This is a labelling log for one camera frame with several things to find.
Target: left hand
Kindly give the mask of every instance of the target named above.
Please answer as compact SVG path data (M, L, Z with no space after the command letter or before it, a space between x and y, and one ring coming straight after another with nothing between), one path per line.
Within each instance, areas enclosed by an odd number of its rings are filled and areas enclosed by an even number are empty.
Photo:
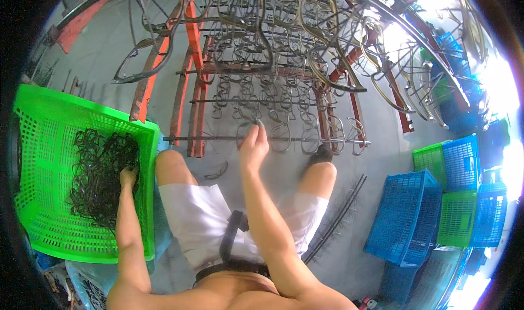
M138 167L131 167L130 165L120 171L120 186L123 188L126 185L134 186L136 181L136 174Z

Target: white shorts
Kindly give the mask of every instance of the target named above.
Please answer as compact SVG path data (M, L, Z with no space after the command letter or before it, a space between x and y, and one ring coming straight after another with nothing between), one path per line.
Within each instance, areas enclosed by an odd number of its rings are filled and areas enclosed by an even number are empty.
M195 272L222 263L219 255L231 210L218 185L167 184L158 187L169 228ZM293 235L297 254L308 249L328 207L328 200L296 193L279 209ZM249 231L236 234L231 255L264 263Z

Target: hand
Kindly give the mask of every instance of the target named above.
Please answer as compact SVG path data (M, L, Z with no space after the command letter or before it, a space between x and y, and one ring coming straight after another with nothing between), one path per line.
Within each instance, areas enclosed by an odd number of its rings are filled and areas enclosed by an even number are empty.
M138 167L131 167L130 165L120 171L120 186L123 188L126 185L134 186L136 181L136 174Z
M266 129L254 124L240 147L240 169L258 173L268 151Z

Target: black belt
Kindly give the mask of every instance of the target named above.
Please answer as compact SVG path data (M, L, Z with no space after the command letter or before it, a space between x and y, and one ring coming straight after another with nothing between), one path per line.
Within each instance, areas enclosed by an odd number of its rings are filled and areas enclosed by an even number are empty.
M252 261L244 259L232 259L231 258L231 248L233 247L233 242L235 241L236 233L240 228L241 231L249 230L247 224L247 217L242 211L234 210L231 214L226 227L226 232L222 238L222 243L220 243L219 254L222 258L223 263L211 266L204 270L200 270L196 274L196 281L193 286L195 286L200 280L205 277L219 272L219 271L239 271L239 272L254 272L271 279L269 275L269 270L265 264L258 264Z

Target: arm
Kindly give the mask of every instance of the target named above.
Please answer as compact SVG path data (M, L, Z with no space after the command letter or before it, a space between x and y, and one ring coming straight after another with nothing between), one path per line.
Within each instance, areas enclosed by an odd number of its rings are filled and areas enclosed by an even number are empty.
M267 194L259 169L269 150L266 130L253 126L240 148L240 170L249 230L282 296L311 308L354 308L342 294L318 281L298 257L293 236Z
M151 292L151 281L144 260L144 245L140 223L135 211L133 185L137 169L120 173L121 193L116 215L116 244L118 246L118 279L115 285L132 285L141 292Z

